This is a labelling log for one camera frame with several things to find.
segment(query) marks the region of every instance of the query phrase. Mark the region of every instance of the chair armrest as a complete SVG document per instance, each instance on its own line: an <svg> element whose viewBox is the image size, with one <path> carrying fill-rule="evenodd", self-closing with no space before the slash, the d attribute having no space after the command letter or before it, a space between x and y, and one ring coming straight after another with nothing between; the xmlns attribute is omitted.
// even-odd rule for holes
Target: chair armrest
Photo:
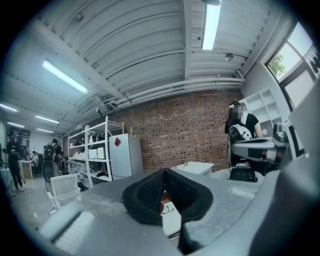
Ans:
<svg viewBox="0 0 320 256"><path fill-rule="evenodd" d="M49 198L52 206L53 206L54 208L58 208L58 207L56 206L55 199L54 199L54 197L51 195L51 193L50 193L50 192L47 192L46 194L48 195L48 198Z"/></svg>

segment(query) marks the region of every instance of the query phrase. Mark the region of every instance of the white ceiling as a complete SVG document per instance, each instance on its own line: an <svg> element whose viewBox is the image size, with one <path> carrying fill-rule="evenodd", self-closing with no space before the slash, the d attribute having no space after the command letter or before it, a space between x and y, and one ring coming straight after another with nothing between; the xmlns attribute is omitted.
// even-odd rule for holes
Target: white ceiling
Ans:
<svg viewBox="0 0 320 256"><path fill-rule="evenodd" d="M96 117L95 106L104 112L101 97L121 99L218 74L234 77L258 47L272 9L267 0L222 0L214 48L202 51L205 4L200 0L53 1L13 42L2 72L0 102L18 110L6 111L9 121L61 135ZM226 61L225 53L233 53L233 60ZM43 69L44 60L89 93ZM96 103L78 114L92 97Z"/></svg>

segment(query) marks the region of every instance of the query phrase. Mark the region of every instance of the window pane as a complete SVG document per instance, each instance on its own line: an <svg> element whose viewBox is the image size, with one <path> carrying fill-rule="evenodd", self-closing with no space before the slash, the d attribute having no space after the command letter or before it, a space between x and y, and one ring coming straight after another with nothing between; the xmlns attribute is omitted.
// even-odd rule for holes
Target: window pane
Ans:
<svg viewBox="0 0 320 256"><path fill-rule="evenodd" d="M304 71L295 80L289 83L285 90L289 94L289 97L296 108L308 95L314 86L314 81L309 75L308 71Z"/></svg>
<svg viewBox="0 0 320 256"><path fill-rule="evenodd" d="M291 36L289 37L288 42L292 44L292 46L302 55L304 56L307 51L312 46L313 42L308 36L305 29L301 26L298 22L292 32Z"/></svg>
<svg viewBox="0 0 320 256"><path fill-rule="evenodd" d="M286 43L268 66L275 77L280 80L285 74L291 72L291 69L296 68L300 60L296 51Z"/></svg>

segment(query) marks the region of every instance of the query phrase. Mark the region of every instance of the shelving unit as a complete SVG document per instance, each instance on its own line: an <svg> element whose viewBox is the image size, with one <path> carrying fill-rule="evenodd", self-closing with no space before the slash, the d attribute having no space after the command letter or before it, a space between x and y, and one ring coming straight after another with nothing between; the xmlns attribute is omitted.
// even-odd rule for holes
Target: shelving unit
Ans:
<svg viewBox="0 0 320 256"><path fill-rule="evenodd" d="M83 176L87 176L87 184L89 188L92 188L94 186L93 184L93 179L98 179L101 181L106 181L110 182L113 180L112 178L112 172L111 172L111 167L110 167L110 157L109 157L109 140L108 136L113 136L116 134L112 134L115 131L120 131L120 134L123 134L125 127L124 123L116 123L113 121L108 120L108 116L105 117L105 121L102 123L99 123L93 127L89 127L88 125L85 126L84 130L68 137L68 155L69 155L69 161L80 161L80 162L85 162L86 166L86 174L83 172L79 172ZM90 135L89 132L94 131L97 133L104 133L104 140L99 140L99 141L94 141L94 142L89 142L90 141ZM82 145L77 145L77 146L70 146L70 140L82 140L84 138L84 144ZM89 150L92 147L96 146L102 146L104 147L104 155L105 159L97 159L97 158L89 158ZM84 149L84 155L85 159L82 158L76 158L71 156L71 151L73 150L83 150ZM106 165L106 170L105 172L107 173L107 176L100 176L97 177L97 174L100 173L101 171L94 171L90 168L90 162L97 162L97 163L105 163Z"/></svg>
<svg viewBox="0 0 320 256"><path fill-rule="evenodd" d="M282 123L279 107L270 89L259 91L239 101L244 111L256 116L264 137L271 137L273 127Z"/></svg>

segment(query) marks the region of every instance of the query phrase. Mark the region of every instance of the green tree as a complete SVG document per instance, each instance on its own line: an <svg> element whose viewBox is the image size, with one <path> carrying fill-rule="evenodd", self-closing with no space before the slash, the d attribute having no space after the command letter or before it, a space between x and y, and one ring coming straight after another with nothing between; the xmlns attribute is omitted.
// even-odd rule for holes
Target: green tree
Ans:
<svg viewBox="0 0 320 256"><path fill-rule="evenodd" d="M278 54L273 61L269 64L270 69L276 77L286 72L286 67L281 63L284 59L282 54Z"/></svg>

